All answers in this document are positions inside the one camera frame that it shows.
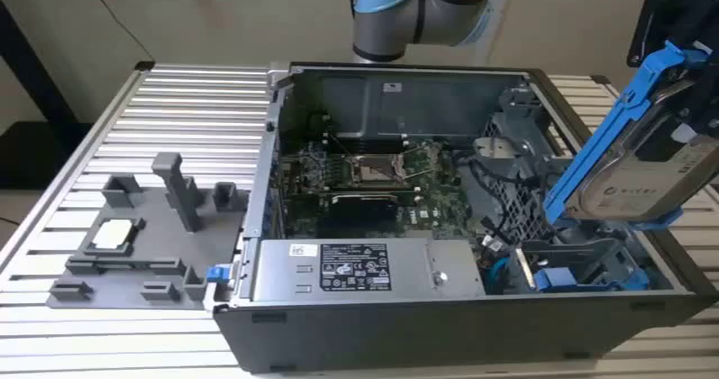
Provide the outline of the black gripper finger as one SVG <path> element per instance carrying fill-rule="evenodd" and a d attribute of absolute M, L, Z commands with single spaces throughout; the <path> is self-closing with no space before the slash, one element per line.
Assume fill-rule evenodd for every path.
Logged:
<path fill-rule="evenodd" d="M 641 44 L 638 96 L 647 123 L 638 138 L 638 159 L 666 162 L 699 136 L 718 138 L 718 41 L 670 40 Z"/>

